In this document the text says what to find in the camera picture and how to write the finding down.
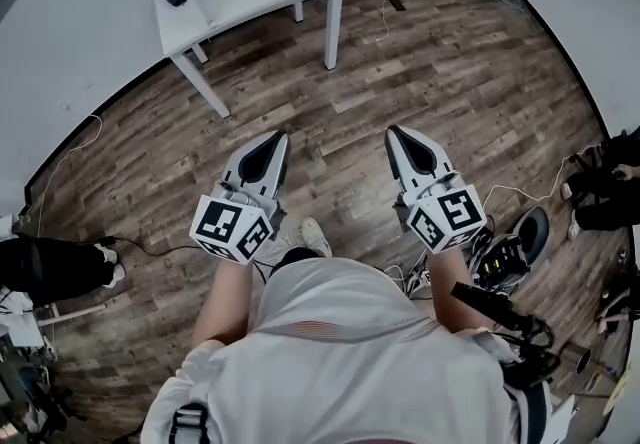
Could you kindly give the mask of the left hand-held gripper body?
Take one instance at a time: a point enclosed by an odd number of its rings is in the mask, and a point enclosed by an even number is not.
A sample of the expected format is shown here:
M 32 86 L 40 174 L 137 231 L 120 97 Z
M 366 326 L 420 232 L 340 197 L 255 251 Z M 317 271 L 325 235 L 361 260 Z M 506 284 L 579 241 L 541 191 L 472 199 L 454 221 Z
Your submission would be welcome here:
M 212 192 L 199 199 L 189 236 L 211 255 L 250 263 L 276 238 L 286 215 L 278 200 L 285 174 L 249 183 L 226 170 Z

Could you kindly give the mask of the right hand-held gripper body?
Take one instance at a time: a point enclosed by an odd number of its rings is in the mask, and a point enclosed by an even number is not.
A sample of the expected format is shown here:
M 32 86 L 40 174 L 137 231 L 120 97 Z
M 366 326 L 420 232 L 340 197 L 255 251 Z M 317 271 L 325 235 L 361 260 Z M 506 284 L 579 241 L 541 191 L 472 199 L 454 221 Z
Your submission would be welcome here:
M 415 233 L 430 254 L 468 243 L 487 223 L 475 187 L 457 171 L 402 191 L 394 208 L 403 231 Z

